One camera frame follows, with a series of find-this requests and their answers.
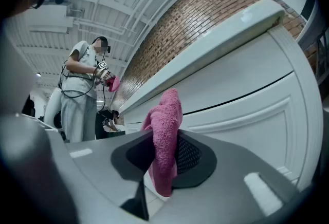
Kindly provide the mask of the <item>bystander leg in grey trousers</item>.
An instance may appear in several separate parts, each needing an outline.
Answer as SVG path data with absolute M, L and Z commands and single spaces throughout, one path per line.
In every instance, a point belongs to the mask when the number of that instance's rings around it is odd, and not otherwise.
M 97 55 L 108 51 L 107 38 L 100 36 L 91 44 L 74 45 L 66 63 L 61 83 L 61 125 L 71 143 L 95 139 L 97 114 Z

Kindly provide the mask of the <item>pink cloth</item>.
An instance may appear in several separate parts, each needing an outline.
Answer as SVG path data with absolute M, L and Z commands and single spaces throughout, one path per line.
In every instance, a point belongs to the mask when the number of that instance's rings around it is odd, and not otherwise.
M 141 130 L 153 131 L 155 157 L 148 172 L 156 192 L 163 197 L 172 194 L 172 180 L 177 176 L 175 152 L 177 133 L 183 114 L 177 89 L 165 91 L 158 105 L 152 107 Z
M 115 92 L 120 86 L 120 79 L 117 76 L 111 77 L 106 80 L 105 85 L 109 92 Z

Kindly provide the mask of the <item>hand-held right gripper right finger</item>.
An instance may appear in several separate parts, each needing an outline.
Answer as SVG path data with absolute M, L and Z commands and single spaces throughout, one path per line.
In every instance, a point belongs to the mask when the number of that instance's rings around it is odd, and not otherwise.
M 151 224 L 292 223 L 309 197 L 244 147 L 186 130 L 177 140 L 172 195 Z

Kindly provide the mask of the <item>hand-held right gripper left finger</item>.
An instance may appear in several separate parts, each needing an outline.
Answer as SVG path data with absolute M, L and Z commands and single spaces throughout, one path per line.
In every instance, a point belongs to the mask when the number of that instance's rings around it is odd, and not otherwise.
M 53 158 L 77 207 L 146 206 L 143 176 L 148 168 L 142 142 L 151 130 L 119 137 L 65 143 L 47 130 Z

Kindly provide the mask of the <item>large white drawer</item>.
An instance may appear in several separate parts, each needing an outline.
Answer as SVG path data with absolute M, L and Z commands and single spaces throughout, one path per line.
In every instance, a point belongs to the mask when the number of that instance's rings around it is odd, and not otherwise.
M 246 97 L 184 116 L 181 129 L 242 146 L 292 182 L 305 151 L 296 115 L 301 93 L 294 73 Z

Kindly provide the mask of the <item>white vanity cabinet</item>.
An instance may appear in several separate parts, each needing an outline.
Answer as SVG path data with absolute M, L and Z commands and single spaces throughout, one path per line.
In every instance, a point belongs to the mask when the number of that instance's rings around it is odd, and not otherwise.
M 322 104 L 308 60 L 284 28 L 283 20 L 170 88 L 177 89 L 186 116 L 246 97 L 291 73 L 295 74 L 301 93 L 301 108 L 296 115 L 298 140 L 305 141 L 305 151 L 299 156 L 303 160 L 300 177 L 291 182 L 303 190 L 310 185 L 319 160 Z M 141 129 L 148 111 L 159 103 L 166 90 L 123 115 L 127 133 Z

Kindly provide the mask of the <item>white vanity countertop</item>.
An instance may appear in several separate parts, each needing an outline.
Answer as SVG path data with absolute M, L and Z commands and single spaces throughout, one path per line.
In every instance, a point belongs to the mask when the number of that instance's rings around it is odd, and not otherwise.
M 202 34 L 158 73 L 144 83 L 120 108 L 124 115 L 191 74 L 220 59 L 281 23 L 282 6 L 260 0 Z

